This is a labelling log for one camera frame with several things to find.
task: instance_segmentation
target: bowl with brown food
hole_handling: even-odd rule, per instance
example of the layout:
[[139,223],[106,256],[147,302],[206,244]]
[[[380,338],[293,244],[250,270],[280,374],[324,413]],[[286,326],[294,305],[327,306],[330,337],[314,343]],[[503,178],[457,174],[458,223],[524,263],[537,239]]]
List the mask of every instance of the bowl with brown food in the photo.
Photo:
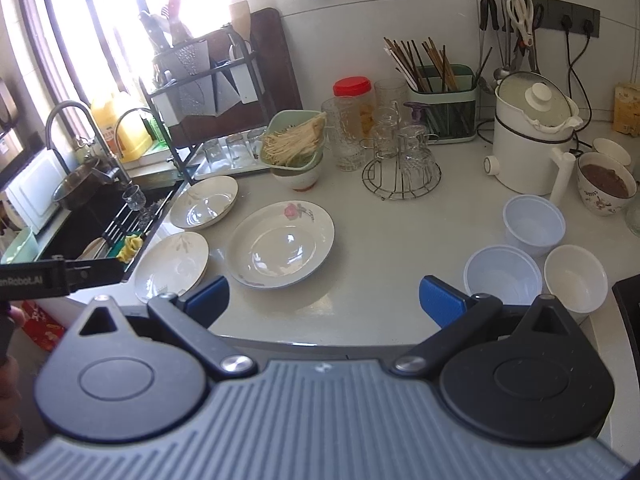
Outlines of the bowl with brown food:
[[578,191],[592,213],[600,216],[617,213],[637,190],[631,173],[610,156],[591,152],[578,159]]

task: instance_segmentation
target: red lid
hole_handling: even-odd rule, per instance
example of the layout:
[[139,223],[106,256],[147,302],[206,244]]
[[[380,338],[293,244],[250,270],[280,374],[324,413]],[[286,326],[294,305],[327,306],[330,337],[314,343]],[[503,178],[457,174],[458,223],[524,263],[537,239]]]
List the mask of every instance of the red lid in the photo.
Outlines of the red lid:
[[334,83],[336,97],[356,97],[366,94],[369,90],[371,90],[371,81],[361,75],[345,77]]

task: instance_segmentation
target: white countertop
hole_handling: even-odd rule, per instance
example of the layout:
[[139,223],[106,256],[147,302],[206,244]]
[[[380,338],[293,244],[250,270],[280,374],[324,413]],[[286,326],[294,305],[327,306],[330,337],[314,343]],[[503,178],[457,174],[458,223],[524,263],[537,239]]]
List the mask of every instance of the white countertop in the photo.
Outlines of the white countertop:
[[[617,134],[609,123],[593,123],[582,140],[607,136],[635,159],[640,139]],[[502,207],[515,193],[486,176],[482,159],[490,146],[482,140],[432,146],[442,169],[440,185],[428,195],[404,202],[382,201],[369,192],[360,172],[343,173],[323,161],[316,186],[298,193],[270,174],[240,178],[239,198],[219,223],[202,231],[210,247],[206,276],[228,276],[225,241],[248,215],[285,200],[322,206],[335,223],[335,242],[327,260],[302,282],[281,290],[253,290],[229,277],[231,300],[211,327],[219,335],[268,342],[336,346],[415,344],[437,325],[418,302],[425,274],[464,290],[462,270],[476,250],[504,241]],[[582,204],[575,172],[560,205],[566,219],[565,244],[587,248],[604,265],[609,283],[640,273],[640,238],[626,227],[623,214],[599,217]],[[166,221],[156,238],[177,229]],[[538,261],[542,269],[544,260]],[[76,292],[87,303],[111,294],[121,304],[139,303],[132,281]],[[614,449],[628,460],[640,459],[640,394],[633,357],[613,294],[591,316],[598,351],[616,384],[610,416]]]

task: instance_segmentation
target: large round plate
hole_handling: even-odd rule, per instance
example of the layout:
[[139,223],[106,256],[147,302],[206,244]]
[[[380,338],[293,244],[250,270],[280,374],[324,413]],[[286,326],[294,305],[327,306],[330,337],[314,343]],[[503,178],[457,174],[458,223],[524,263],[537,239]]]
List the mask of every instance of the large round plate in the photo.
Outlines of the large round plate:
[[169,213],[180,229],[197,231],[219,222],[238,197],[238,183],[230,176],[214,176],[182,193]]
[[145,251],[134,277],[134,290],[146,303],[162,292],[180,296],[200,281],[209,261],[209,245],[197,233],[178,233]]
[[278,202],[245,218],[226,247],[231,275],[253,288],[282,288],[316,270],[334,243],[329,213],[310,202]]

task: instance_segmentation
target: brown food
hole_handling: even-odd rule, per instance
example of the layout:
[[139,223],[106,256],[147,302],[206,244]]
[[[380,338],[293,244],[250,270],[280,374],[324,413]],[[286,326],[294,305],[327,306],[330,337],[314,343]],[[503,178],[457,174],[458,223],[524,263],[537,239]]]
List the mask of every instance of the brown food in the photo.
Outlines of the brown food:
[[629,198],[625,181],[617,176],[614,170],[608,170],[596,164],[587,164],[580,170],[586,179],[598,189],[616,198]]

